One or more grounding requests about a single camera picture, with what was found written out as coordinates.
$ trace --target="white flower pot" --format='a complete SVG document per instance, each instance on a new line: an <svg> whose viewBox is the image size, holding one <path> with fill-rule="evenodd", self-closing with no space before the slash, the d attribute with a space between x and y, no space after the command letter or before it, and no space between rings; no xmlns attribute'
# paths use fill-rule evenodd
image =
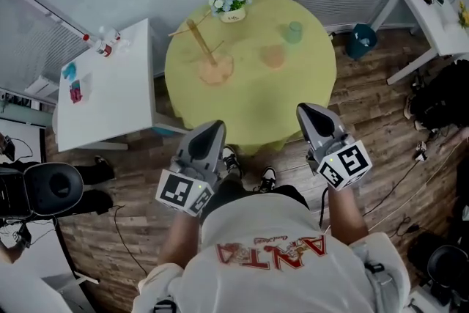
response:
<svg viewBox="0 0 469 313"><path fill-rule="evenodd" d="M224 23L235 23L236 21L241 21L246 17L246 11L244 7L241 7L238 10L229 11L229 12L220 12L220 20Z"/></svg>

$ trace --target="flower bouquet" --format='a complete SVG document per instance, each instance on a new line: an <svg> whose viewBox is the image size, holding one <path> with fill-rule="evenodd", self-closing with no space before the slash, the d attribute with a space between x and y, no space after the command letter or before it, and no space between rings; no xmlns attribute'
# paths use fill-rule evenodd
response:
<svg viewBox="0 0 469 313"><path fill-rule="evenodd" d="M459 15L459 24L464 28L469 28L469 10L466 9L464 2L459 1L459 8L461 9L457 14Z"/></svg>
<svg viewBox="0 0 469 313"><path fill-rule="evenodd" d="M241 21L246 16L244 4L250 4L252 0L208 0L212 15L220 15L224 23Z"/></svg>

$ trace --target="yellow tablecloth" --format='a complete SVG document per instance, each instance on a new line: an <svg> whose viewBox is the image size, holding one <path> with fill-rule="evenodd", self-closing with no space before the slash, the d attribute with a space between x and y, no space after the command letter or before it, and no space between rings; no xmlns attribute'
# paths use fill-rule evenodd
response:
<svg viewBox="0 0 469 313"><path fill-rule="evenodd" d="M196 23L208 5L189 17ZM234 72L225 84L209 86L197 76L202 50L190 32L172 38L166 55L166 84L176 113L188 128L221 119L226 143L254 153L263 144L277 147L300 130L296 107L300 102L327 106L336 80L336 57L322 24L293 0L253 0L247 16L223 23L207 16L199 31L210 49L233 56ZM282 32L292 21L303 25L303 39L288 44ZM187 29L185 22L178 30ZM271 70L260 59L261 48L281 44L286 60Z"/></svg>

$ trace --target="trash can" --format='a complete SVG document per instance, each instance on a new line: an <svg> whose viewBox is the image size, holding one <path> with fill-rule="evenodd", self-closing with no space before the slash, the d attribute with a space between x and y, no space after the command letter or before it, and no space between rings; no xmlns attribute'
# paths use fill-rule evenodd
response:
<svg viewBox="0 0 469 313"><path fill-rule="evenodd" d="M360 59L376 46L376 33L368 25L359 23L353 28L345 51L352 59Z"/></svg>

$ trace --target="white desk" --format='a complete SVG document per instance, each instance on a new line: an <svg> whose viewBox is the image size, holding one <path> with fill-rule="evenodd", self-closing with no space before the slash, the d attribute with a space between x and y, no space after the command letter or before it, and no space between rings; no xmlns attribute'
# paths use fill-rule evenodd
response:
<svg viewBox="0 0 469 313"><path fill-rule="evenodd" d="M374 20L373 30L378 30L397 2L398 0L389 0ZM425 54L409 63L407 67L388 78L389 85L404 78L438 55L455 55L454 58L458 59L461 55L469 53L469 36L466 31L459 25L448 25L445 21L448 18L457 21L456 11L454 11L449 0L444 0L443 6L436 2L428 5L424 0L405 0L405 2L432 47Z"/></svg>
<svg viewBox="0 0 469 313"><path fill-rule="evenodd" d="M73 104L70 81L61 75L57 116L60 152L77 147L126 150L126 144L100 141L152 127L186 132L175 119L155 112L148 19L122 30L121 36L131 42L129 51L113 46L106 58L89 49L73 60L76 79L91 74L88 100Z"/></svg>

